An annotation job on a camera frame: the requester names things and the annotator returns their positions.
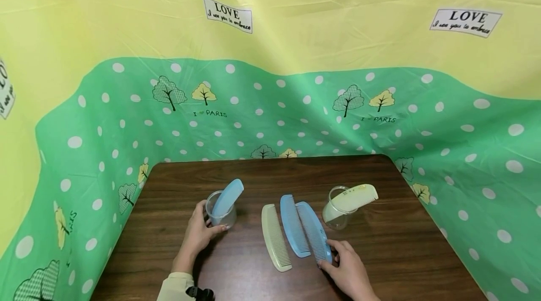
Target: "blue comb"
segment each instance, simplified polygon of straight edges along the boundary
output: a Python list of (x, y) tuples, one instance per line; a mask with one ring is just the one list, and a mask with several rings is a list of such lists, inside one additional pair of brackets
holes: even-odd
[(283, 195), (280, 199), (280, 216), (291, 249), (299, 258), (310, 256), (310, 247), (302, 230), (301, 220), (291, 194)]
[(236, 199), (240, 197), (242, 191), (244, 191), (244, 185), (240, 179), (231, 181), (218, 197), (212, 209), (212, 214), (215, 216), (225, 215), (231, 206), (234, 205)]
[(316, 262), (327, 260), (332, 263), (331, 247), (327, 244), (327, 234), (325, 234), (316, 213), (309, 204), (303, 201), (297, 202), (296, 207)]

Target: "printed label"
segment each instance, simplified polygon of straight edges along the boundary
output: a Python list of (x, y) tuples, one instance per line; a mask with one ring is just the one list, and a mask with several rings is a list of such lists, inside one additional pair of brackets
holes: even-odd
[(203, 0), (207, 19), (227, 23), (240, 31), (252, 33), (252, 10), (235, 9), (214, 0)]
[(0, 59), (0, 116), (7, 119), (15, 102), (13, 85), (8, 79), (8, 73), (4, 61)]
[(501, 16), (501, 13), (483, 10), (439, 9), (430, 30), (458, 31), (487, 38)]

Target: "glass cup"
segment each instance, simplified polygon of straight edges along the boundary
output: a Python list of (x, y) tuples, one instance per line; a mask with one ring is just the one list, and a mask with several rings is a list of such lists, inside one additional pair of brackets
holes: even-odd
[(349, 187), (336, 186), (329, 192), (327, 204), (323, 208), (323, 222), (331, 229), (343, 230), (348, 225), (352, 214), (357, 211), (357, 209), (344, 211), (332, 203), (332, 199), (347, 190), (349, 190)]
[(216, 191), (213, 194), (209, 195), (204, 208), (213, 226), (225, 225), (225, 229), (228, 230), (235, 224), (236, 221), (235, 204), (232, 205), (231, 208), (224, 215), (218, 216), (212, 213), (214, 205), (218, 201), (218, 198), (220, 197), (220, 194), (222, 194), (222, 192), (223, 191)]

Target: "brown table surface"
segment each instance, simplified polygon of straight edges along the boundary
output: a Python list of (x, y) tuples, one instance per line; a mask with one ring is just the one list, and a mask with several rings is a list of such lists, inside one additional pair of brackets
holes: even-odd
[(261, 231), (261, 208), (283, 194), (321, 216), (337, 185), (373, 184), (379, 200), (359, 209), (331, 239), (348, 240), (362, 258), (382, 301), (484, 300), (421, 203), (384, 156), (160, 163), (150, 173), (92, 300), (156, 300), (182, 244), (196, 202), (240, 178), (236, 224), (199, 257), (198, 285), (217, 301), (349, 300), (316, 266), (291, 248), (293, 269), (278, 272)]

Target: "sleeve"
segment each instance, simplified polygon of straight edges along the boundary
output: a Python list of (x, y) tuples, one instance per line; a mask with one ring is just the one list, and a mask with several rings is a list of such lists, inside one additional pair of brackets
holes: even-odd
[(193, 286), (193, 277), (188, 273), (171, 273), (162, 283), (157, 301), (195, 301), (186, 294), (186, 289)]

